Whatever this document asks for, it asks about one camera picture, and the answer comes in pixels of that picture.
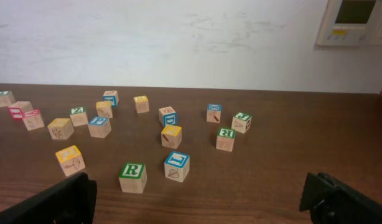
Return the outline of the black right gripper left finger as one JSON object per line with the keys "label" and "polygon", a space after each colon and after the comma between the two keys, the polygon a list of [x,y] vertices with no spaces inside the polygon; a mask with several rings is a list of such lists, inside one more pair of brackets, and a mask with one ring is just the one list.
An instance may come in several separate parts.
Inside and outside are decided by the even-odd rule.
{"label": "black right gripper left finger", "polygon": [[84,172],[0,212],[0,223],[92,223],[97,182]]}

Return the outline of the blue P letter block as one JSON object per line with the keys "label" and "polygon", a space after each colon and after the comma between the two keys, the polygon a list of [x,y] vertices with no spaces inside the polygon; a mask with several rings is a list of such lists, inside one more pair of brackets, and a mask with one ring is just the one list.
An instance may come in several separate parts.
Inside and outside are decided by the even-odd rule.
{"label": "blue P letter block", "polygon": [[90,136],[94,138],[105,138],[111,132],[109,118],[95,116],[88,122]]}

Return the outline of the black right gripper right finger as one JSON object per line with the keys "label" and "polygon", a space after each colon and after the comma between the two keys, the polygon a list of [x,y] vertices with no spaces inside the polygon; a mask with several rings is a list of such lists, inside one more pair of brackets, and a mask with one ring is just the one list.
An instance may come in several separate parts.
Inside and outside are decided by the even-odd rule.
{"label": "black right gripper right finger", "polygon": [[382,205],[323,172],[307,174],[299,210],[314,224],[382,224]]}

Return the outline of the green R letter block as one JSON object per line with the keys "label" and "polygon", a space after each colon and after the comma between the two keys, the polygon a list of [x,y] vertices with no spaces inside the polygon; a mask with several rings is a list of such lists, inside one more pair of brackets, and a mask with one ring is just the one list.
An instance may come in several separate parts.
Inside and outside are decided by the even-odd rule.
{"label": "green R letter block", "polygon": [[141,194],[147,183],[144,163],[127,162],[119,174],[121,190],[125,193]]}

